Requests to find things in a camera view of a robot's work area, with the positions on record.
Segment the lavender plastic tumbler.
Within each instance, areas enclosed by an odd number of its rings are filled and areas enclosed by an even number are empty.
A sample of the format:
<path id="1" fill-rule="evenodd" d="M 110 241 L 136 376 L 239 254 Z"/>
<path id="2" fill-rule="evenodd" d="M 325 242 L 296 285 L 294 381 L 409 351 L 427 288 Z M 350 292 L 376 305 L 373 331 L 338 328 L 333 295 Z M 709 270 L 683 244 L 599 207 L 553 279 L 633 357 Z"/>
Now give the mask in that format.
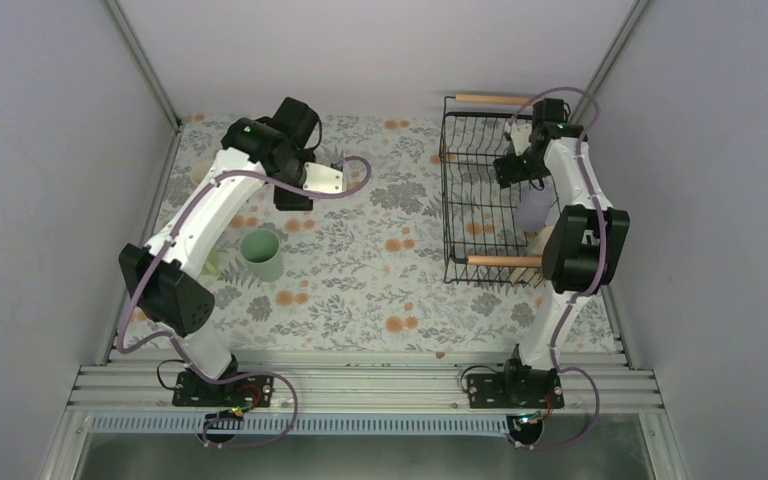
<path id="1" fill-rule="evenodd" d="M 545 187 L 529 189 L 514 211 L 514 226 L 522 232 L 539 232 L 546 224 L 554 194 Z"/>

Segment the green plastic tumbler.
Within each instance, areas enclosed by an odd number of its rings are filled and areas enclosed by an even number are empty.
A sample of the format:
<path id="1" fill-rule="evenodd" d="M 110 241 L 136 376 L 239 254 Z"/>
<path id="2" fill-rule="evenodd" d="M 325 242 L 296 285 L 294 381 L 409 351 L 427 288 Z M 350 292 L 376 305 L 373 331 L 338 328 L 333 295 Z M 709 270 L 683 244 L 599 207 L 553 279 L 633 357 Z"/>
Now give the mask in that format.
<path id="1" fill-rule="evenodd" d="M 240 241 L 239 251 L 248 271 L 258 280 L 275 282 L 284 272 L 280 239 L 270 230 L 256 229 Z"/>

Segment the yellow mug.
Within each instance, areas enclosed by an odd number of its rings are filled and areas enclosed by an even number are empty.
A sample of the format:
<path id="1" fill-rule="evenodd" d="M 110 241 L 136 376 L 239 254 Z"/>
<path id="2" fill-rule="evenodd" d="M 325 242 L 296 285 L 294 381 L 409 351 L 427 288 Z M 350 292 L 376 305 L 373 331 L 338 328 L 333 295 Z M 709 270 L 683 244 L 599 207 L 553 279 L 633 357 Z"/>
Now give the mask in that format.
<path id="1" fill-rule="evenodd" d="M 205 159 L 192 166 L 189 170 L 190 182 L 194 187 L 199 187 L 213 167 L 213 159 Z"/>

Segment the light green mug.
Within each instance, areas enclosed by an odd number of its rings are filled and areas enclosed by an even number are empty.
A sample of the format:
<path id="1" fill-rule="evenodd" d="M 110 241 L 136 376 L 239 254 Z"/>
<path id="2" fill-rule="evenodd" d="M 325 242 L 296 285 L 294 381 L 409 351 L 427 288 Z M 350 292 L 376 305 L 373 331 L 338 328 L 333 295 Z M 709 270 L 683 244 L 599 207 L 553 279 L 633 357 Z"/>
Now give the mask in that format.
<path id="1" fill-rule="evenodd" d="M 220 271 L 219 267 L 219 252 L 216 249 L 211 249 L 205 258 L 202 266 L 202 275 L 218 275 Z"/>

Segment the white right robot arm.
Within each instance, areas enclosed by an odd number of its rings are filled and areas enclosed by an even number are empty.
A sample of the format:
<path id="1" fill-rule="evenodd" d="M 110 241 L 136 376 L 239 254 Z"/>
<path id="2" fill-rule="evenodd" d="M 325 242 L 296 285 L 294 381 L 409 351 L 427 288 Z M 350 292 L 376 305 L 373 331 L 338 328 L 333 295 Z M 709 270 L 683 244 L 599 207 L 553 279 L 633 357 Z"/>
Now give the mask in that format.
<path id="1" fill-rule="evenodd" d="M 557 200 L 560 215 L 540 250 L 546 298 L 533 334 L 519 344 L 522 364 L 556 368 L 559 348 L 578 314 L 615 274 L 630 227 L 629 214 L 613 207 L 589 158 L 586 127 L 570 122 L 553 92 L 527 101 L 528 126 L 512 116 L 505 127 L 506 155 L 494 161 L 500 187 L 530 182 Z"/>

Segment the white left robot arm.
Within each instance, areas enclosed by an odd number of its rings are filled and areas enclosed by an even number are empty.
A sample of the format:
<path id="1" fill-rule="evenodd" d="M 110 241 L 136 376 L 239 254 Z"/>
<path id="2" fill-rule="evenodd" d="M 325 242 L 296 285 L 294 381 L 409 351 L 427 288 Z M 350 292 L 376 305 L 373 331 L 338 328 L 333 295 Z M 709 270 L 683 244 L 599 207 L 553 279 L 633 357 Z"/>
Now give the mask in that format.
<path id="1" fill-rule="evenodd" d="M 236 396 L 234 357 L 209 321 L 215 298 L 198 277 L 230 220 L 262 186 L 287 185 L 290 195 L 300 196 L 305 165 L 313 159 L 307 143 L 321 130 L 319 115 L 291 97 L 271 116 L 241 118 L 228 127 L 205 177 L 170 223 L 144 245 L 127 244 L 119 254 L 131 297 L 117 337 L 121 353 L 144 344 L 125 343 L 133 313 L 140 310 L 201 375 L 198 390 L 209 402 L 223 405 Z"/>

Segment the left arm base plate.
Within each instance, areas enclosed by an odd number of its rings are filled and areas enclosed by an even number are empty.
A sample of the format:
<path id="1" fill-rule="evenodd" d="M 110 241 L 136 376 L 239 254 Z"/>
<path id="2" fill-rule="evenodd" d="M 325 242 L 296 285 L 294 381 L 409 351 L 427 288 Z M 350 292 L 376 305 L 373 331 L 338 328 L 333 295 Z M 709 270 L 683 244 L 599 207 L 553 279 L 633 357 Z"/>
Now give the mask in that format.
<path id="1" fill-rule="evenodd" d="M 273 376 L 252 375 L 232 383 L 211 384 L 190 370 L 176 379 L 171 403 L 175 407 L 219 409 L 268 408 L 274 389 Z"/>

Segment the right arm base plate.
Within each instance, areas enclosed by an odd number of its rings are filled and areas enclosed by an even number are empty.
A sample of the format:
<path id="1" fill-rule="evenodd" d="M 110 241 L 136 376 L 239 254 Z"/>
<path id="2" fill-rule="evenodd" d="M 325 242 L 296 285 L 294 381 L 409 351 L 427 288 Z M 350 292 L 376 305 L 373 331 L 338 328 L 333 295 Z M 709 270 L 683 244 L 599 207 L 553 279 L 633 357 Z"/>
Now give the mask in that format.
<path id="1" fill-rule="evenodd" d="M 562 409 L 563 388 L 557 372 L 536 370 L 518 380 L 503 373 L 470 373 L 466 391 L 472 409 Z"/>

